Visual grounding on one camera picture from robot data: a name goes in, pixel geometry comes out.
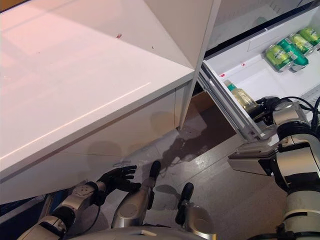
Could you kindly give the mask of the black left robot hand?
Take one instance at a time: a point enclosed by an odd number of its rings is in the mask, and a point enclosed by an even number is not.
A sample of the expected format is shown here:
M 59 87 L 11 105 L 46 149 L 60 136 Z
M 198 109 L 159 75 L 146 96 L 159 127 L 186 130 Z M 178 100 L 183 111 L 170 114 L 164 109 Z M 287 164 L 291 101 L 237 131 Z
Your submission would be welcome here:
M 129 165 L 115 168 L 107 173 L 104 173 L 98 180 L 98 183 L 104 184 L 104 193 L 108 196 L 114 190 L 131 193 L 140 189 L 141 184 L 132 182 L 134 174 L 137 170 L 137 165 Z

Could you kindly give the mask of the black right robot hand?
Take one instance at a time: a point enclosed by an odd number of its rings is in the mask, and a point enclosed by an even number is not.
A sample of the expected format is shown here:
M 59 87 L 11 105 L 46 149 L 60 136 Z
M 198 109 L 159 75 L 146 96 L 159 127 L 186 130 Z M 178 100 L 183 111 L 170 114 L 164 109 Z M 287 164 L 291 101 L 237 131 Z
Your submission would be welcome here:
M 273 110 L 279 103 L 280 98 L 276 96 L 266 96 L 256 101 L 257 106 L 249 113 L 249 116 L 255 123 L 261 121 L 265 125 L 270 126 L 273 124 Z

